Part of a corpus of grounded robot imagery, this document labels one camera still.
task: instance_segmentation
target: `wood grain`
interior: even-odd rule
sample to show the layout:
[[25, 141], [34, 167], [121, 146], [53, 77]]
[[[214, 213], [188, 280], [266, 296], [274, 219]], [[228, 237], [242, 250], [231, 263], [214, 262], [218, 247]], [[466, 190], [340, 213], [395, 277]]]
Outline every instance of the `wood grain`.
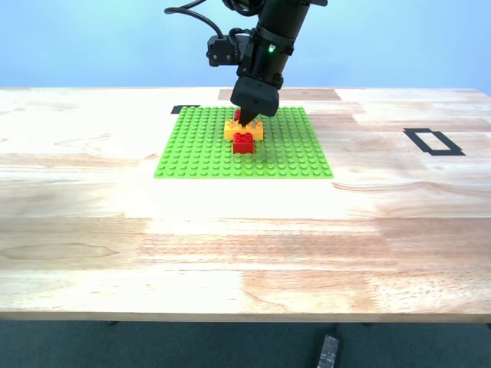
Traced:
[[0, 90], [0, 318], [491, 322], [491, 98], [284, 89], [333, 180], [152, 179], [229, 92]]

